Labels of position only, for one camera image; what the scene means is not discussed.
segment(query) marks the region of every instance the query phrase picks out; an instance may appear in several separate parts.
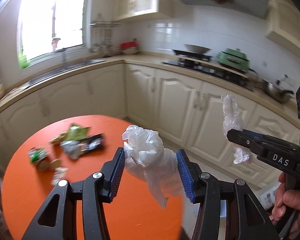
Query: gas stove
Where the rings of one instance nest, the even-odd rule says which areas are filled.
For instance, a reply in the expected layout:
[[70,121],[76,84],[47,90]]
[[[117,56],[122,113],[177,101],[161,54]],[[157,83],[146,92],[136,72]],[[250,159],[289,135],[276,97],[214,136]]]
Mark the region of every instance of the gas stove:
[[233,73],[221,68],[215,68],[209,66],[204,62],[195,61],[197,59],[200,61],[211,62],[212,56],[207,56],[195,52],[180,51],[180,50],[174,50],[174,52],[176,53],[176,55],[182,57],[180,57],[178,60],[163,62],[164,64],[178,66],[178,67],[194,70],[200,73],[204,73],[210,76],[214,76],[216,78],[223,79],[225,81],[231,82],[240,87],[253,91],[253,86],[249,82],[248,78],[240,75],[239,74],[240,72]]

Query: green appliance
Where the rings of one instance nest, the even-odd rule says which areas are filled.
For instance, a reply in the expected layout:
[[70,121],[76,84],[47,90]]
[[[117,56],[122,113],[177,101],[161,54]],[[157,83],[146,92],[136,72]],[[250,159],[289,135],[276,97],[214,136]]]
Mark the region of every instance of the green appliance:
[[249,69],[250,61],[240,49],[226,49],[217,55],[217,59],[220,64],[237,68],[244,72],[247,72]]

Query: window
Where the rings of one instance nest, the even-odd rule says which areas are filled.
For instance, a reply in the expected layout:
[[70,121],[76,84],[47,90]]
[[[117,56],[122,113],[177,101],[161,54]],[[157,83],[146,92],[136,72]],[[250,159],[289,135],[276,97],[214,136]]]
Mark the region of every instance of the window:
[[19,17],[22,57],[30,60],[82,45],[84,1],[22,0]]

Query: orange table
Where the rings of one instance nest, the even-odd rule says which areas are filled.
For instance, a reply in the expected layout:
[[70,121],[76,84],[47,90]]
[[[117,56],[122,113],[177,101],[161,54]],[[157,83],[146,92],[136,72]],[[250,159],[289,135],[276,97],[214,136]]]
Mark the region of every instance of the orange table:
[[[52,147],[48,141],[68,129],[71,123],[90,126],[89,135],[103,133],[105,150],[96,151],[74,161],[62,149]],[[104,162],[113,158],[118,147],[123,147],[122,133],[130,123],[102,115],[78,116],[51,124],[31,136],[13,155],[2,189],[3,214],[14,238],[22,238],[30,221],[42,202],[53,189],[50,184],[53,172],[38,172],[29,163],[28,151],[45,146],[51,159],[60,158],[62,166],[69,168],[66,179],[72,183],[86,179],[100,171]],[[117,197],[104,204],[111,240],[164,239],[176,240],[181,230],[182,199],[170,198],[166,209],[161,210],[144,182],[123,172]],[[77,235],[83,239],[82,203],[77,205]]]

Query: black snack package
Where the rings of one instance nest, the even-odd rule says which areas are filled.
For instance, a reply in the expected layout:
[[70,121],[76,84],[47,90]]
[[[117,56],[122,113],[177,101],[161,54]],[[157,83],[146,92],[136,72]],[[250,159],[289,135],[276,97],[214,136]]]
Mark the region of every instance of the black snack package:
[[103,134],[97,134],[94,136],[87,137],[85,139],[79,140],[79,145],[82,154],[89,153],[94,150],[103,149],[104,139]]

